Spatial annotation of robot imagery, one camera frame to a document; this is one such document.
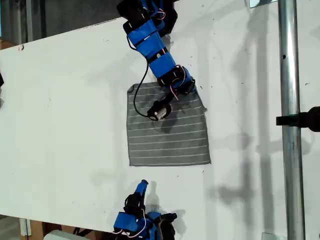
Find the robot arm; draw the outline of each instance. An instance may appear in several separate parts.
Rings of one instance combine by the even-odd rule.
[[[175,213],[145,213],[144,198],[148,182],[142,180],[135,192],[125,200],[124,212],[119,212],[113,225],[114,234],[128,233],[128,238],[143,240],[174,240],[175,229],[172,222]]]
[[[138,114],[153,121],[159,121],[170,114],[170,102],[173,98],[178,99],[178,95],[187,95],[195,88],[195,80],[185,67],[176,64],[161,39],[172,31],[177,20],[174,2],[174,0],[123,0],[117,6],[120,15],[128,20],[123,29],[128,42],[130,40],[135,48],[130,47],[146,58],[158,84],[170,88],[171,91],[164,99],[155,101],[147,111],[147,115],[141,114],[135,107]]]

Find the silver pipe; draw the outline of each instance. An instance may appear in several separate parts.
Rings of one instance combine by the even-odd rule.
[[[296,0],[279,0],[279,36],[282,115],[300,112],[299,61]],[[305,240],[305,208],[301,129],[283,126],[283,168],[287,239]]]

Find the white tabletop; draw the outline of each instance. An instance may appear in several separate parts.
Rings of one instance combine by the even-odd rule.
[[[115,19],[0,51],[0,214],[112,231],[146,179],[147,209],[177,212],[176,239],[286,235],[277,4],[175,5],[170,51],[207,108],[212,164],[129,167],[126,94],[146,61]],[[302,111],[320,104],[319,12],[319,1],[299,2]],[[320,230],[320,135],[304,129],[302,143],[311,240]]]

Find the gray towel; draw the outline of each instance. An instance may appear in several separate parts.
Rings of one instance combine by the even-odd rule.
[[[172,112],[160,121],[137,114],[133,100],[138,84],[127,92],[127,137],[130,166],[189,166],[210,164],[205,108],[196,92],[179,96]],[[156,82],[143,83],[135,105],[142,114],[168,92]]]

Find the red and white wire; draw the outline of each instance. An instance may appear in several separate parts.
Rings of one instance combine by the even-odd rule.
[[[159,8],[159,10],[156,14],[162,14],[162,17],[157,18],[158,20],[163,20],[166,17],[165,11],[163,11],[161,8]]]
[[[124,230],[123,229],[121,229],[121,231],[118,231],[118,232],[112,232],[112,234],[122,234],[122,232],[123,232]]]
[[[143,211],[143,218],[144,218],[144,227],[141,229],[140,232],[138,232],[136,235],[134,236],[128,236],[129,239],[133,239],[133,238],[136,238],[138,237],[146,228],[147,226],[147,220],[146,220],[146,216],[145,216],[145,210],[141,209]]]

